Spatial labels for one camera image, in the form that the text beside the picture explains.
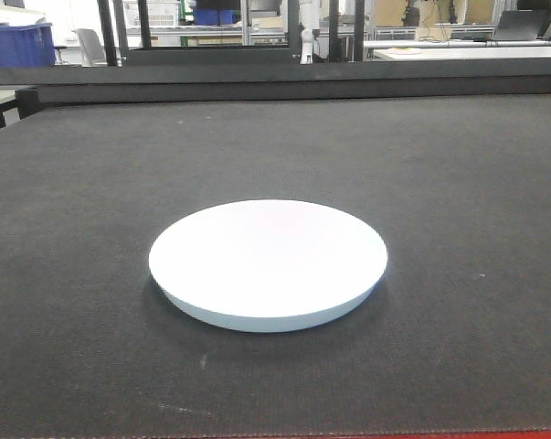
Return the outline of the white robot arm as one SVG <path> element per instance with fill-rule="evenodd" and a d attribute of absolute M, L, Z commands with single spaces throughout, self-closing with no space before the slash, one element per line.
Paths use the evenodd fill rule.
<path fill-rule="evenodd" d="M 320 34 L 320 6 L 316 0 L 299 1 L 299 20 L 302 25 L 301 64 L 313 63 L 313 46 Z"/>

